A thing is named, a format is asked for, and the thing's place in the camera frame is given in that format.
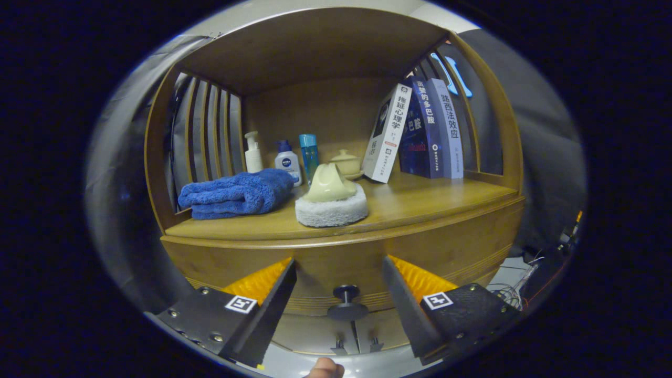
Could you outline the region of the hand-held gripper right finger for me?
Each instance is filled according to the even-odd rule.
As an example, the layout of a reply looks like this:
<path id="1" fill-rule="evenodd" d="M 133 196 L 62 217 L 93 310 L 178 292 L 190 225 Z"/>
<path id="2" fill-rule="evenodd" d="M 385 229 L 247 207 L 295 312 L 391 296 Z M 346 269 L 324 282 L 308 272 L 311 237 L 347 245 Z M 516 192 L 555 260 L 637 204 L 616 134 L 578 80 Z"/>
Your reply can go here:
<path id="1" fill-rule="evenodd" d="M 457 286 L 393 256 L 383 259 L 382 272 L 422 364 L 470 356 L 520 318 L 516 307 L 477 283 Z"/>

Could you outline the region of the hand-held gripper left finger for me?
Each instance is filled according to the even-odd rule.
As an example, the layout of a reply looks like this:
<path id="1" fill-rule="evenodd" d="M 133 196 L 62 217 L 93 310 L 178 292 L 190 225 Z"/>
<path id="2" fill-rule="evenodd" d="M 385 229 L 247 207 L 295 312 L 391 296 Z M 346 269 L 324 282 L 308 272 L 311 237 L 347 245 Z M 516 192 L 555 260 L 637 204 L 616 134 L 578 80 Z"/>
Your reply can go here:
<path id="1" fill-rule="evenodd" d="M 295 260 L 286 258 L 225 289 L 201 286 L 146 316 L 192 349 L 255 368 L 264 360 L 295 283 Z"/>

